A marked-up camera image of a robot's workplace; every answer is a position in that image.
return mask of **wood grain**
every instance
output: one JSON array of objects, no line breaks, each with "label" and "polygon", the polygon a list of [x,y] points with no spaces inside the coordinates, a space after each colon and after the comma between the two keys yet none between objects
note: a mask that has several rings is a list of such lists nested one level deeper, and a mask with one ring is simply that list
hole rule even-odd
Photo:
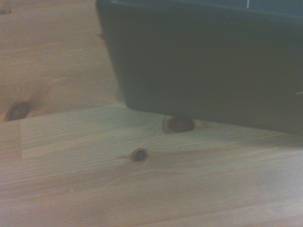
[{"label": "wood grain", "polygon": [[94,1],[17,0],[0,31],[1,227],[303,226],[302,136],[126,108]]},{"label": "wood grain", "polygon": [[0,17],[0,122],[23,100],[29,117],[121,101],[94,2],[18,4]]}]

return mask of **black object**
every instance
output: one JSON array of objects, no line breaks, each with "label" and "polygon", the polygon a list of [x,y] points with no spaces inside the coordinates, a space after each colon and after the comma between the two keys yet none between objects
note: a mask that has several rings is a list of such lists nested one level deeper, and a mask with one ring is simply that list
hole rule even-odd
[{"label": "black object", "polygon": [[302,0],[98,0],[129,108],[303,134]]}]

